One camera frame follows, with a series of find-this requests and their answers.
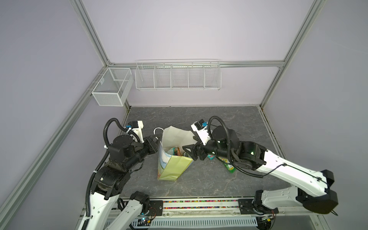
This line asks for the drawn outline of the paper bag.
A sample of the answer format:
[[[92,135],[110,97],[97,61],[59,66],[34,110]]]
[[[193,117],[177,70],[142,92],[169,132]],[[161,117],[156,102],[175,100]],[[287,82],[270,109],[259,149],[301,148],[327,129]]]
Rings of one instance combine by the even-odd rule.
[[[191,131],[182,130],[174,126],[163,129],[158,149],[158,176],[157,179],[164,181],[175,181],[193,162],[191,157],[185,156],[183,146],[196,144]],[[171,156],[166,152],[178,147],[181,156]]]

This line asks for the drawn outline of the yellow green Fox's bag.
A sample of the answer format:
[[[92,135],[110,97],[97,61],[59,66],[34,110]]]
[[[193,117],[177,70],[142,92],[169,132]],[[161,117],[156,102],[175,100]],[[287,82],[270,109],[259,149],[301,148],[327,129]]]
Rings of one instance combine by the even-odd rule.
[[[223,165],[225,166],[225,168],[226,168],[230,173],[234,173],[234,172],[236,171],[236,169],[235,169],[231,164],[223,163]]]

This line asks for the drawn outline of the teal white candy bag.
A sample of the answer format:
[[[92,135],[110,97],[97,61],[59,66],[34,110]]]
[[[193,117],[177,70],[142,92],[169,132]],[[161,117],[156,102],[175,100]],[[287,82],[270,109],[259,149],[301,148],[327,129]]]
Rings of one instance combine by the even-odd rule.
[[[166,153],[171,155],[171,156],[181,156],[181,152],[180,152],[180,149],[178,147],[173,147],[173,148],[169,149]]]

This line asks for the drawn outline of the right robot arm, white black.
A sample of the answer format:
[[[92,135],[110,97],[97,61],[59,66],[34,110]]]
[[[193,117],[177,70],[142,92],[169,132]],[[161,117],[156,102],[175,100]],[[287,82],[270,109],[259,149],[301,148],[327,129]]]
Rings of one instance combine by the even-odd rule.
[[[226,126],[218,116],[208,122],[203,119],[191,125],[195,144],[183,146],[193,160],[205,160],[212,155],[226,159],[229,165],[248,176],[261,178],[272,175],[290,184],[279,190],[258,190],[252,201],[242,204],[248,212],[276,214],[280,207],[303,207],[317,214],[334,214],[338,196],[331,186],[335,182],[330,170],[313,171],[282,157],[252,141],[241,141],[236,131]]]

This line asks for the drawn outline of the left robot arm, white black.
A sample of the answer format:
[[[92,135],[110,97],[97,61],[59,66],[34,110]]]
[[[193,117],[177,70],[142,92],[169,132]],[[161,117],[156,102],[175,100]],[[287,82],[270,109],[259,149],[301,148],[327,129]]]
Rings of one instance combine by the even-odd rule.
[[[111,118],[105,124],[106,152],[89,179],[80,230],[103,229],[114,204],[121,212],[107,227],[109,230],[133,229],[131,223],[138,216],[146,216],[153,210],[149,195],[143,192],[134,192],[128,202],[120,198],[124,186],[136,172],[134,167],[143,165],[147,156],[158,151],[159,138],[143,137],[143,128],[140,120],[122,126],[117,118]]]

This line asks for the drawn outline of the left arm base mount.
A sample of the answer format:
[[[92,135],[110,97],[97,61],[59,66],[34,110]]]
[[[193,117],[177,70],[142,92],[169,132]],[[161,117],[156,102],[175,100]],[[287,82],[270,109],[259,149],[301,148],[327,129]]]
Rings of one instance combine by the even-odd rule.
[[[163,214],[163,200],[151,200],[143,206],[140,216],[161,216]]]

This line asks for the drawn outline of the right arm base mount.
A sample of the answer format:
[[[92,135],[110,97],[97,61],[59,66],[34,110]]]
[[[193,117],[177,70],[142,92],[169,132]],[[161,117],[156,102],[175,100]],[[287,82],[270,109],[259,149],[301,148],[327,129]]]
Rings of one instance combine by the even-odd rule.
[[[254,199],[244,198],[238,200],[239,210],[242,215],[245,214],[256,214],[256,215],[265,215],[265,214],[278,214],[279,210],[269,209],[262,205],[256,206],[254,204]]]

